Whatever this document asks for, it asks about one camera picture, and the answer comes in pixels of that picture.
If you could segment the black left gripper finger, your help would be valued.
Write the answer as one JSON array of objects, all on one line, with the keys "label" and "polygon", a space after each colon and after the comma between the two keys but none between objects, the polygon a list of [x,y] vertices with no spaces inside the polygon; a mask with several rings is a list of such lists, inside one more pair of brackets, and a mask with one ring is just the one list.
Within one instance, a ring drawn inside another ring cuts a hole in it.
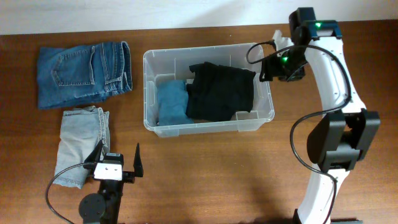
[{"label": "black left gripper finger", "polygon": [[85,164],[94,164],[100,160],[100,156],[103,150],[103,141],[100,140],[98,144],[95,146],[93,151],[90,153],[90,155],[85,159],[84,163]]},{"label": "black left gripper finger", "polygon": [[133,168],[134,168],[134,176],[135,177],[143,177],[144,176],[144,168],[143,168],[142,161],[141,161],[139,143],[137,143],[137,145],[136,145]]}]

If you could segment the light grey jeans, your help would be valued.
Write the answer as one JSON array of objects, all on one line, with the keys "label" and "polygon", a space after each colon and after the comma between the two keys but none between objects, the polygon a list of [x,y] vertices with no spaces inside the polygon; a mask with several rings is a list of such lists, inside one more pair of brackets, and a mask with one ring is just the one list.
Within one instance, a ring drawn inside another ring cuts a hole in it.
[{"label": "light grey jeans", "polygon": [[55,174],[83,163],[100,141],[104,156],[110,151],[108,111],[95,106],[64,111]]}]

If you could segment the black garment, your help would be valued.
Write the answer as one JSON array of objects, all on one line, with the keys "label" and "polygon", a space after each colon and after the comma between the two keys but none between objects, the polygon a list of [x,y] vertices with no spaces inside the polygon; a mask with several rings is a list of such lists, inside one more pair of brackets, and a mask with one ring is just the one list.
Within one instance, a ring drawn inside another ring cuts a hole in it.
[{"label": "black garment", "polygon": [[256,72],[210,62],[191,65],[189,70],[195,78],[187,90],[195,99],[234,111],[252,110]]}]

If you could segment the dark navy garment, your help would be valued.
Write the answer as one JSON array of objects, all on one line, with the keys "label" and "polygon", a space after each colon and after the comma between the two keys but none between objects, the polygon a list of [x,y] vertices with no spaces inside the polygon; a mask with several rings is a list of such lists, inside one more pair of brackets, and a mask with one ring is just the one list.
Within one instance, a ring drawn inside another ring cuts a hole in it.
[{"label": "dark navy garment", "polygon": [[187,85],[188,104],[186,115],[192,119],[212,122],[230,121],[235,110],[229,107],[221,96],[211,90]]}]

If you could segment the blue denim garment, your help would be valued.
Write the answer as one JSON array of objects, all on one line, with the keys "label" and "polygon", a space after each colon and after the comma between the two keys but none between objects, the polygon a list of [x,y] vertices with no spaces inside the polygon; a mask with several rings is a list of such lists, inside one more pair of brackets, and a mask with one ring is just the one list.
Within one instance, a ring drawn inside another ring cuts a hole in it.
[{"label": "blue denim garment", "polygon": [[186,87],[185,80],[169,80],[158,86],[159,126],[193,124],[193,120],[186,115],[188,105]]}]

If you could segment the dark blue jeans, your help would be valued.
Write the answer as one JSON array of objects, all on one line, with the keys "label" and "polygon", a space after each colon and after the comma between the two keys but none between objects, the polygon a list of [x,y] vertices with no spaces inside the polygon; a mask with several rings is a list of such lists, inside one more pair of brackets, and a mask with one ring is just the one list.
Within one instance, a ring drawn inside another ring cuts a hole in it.
[{"label": "dark blue jeans", "polygon": [[88,105],[133,89],[126,41],[42,47],[37,59],[37,106],[42,110]]}]

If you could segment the clear plastic storage container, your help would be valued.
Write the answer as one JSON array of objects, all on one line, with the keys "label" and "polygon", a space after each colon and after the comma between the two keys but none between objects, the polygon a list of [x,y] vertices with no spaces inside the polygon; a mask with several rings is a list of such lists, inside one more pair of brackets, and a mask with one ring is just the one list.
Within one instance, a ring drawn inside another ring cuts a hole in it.
[{"label": "clear plastic storage container", "polygon": [[[144,126],[160,138],[185,134],[216,133],[225,131],[256,131],[264,123],[274,119],[275,111],[269,83],[259,81],[261,64],[249,64],[246,55],[254,61],[263,58],[261,46],[250,50],[254,43],[192,47],[181,49],[148,50],[143,55],[144,81]],[[185,80],[191,83],[195,74],[189,66],[211,62],[256,72],[254,101],[251,112],[237,112],[230,121],[210,122],[196,120],[193,124],[159,126],[159,85],[169,80]]]}]

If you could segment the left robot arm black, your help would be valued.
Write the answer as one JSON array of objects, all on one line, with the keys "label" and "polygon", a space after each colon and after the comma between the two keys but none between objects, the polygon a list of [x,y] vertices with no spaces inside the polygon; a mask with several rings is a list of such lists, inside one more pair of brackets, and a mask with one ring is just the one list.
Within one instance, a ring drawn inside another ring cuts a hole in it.
[{"label": "left robot arm black", "polygon": [[83,223],[117,223],[124,184],[133,184],[144,176],[140,147],[136,146],[133,171],[124,171],[124,156],[108,152],[102,155],[103,141],[85,159],[84,168],[99,181],[97,193],[85,196],[79,204]]}]

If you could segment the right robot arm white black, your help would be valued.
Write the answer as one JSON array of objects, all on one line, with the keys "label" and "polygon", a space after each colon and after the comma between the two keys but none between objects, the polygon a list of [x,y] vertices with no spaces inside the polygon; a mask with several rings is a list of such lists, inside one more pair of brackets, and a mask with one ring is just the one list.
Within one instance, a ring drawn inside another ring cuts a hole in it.
[{"label": "right robot arm white black", "polygon": [[379,129],[378,112],[367,110],[353,85],[343,53],[343,36],[335,20],[318,20],[311,7],[289,16],[289,38],[275,31],[269,41],[275,52],[260,60],[262,82],[278,78],[301,80],[304,67],[314,74],[322,110],[299,118],[321,116],[307,138],[311,163],[297,160],[311,171],[305,197],[294,211],[293,223],[331,223],[338,191],[357,162],[364,159]]}]

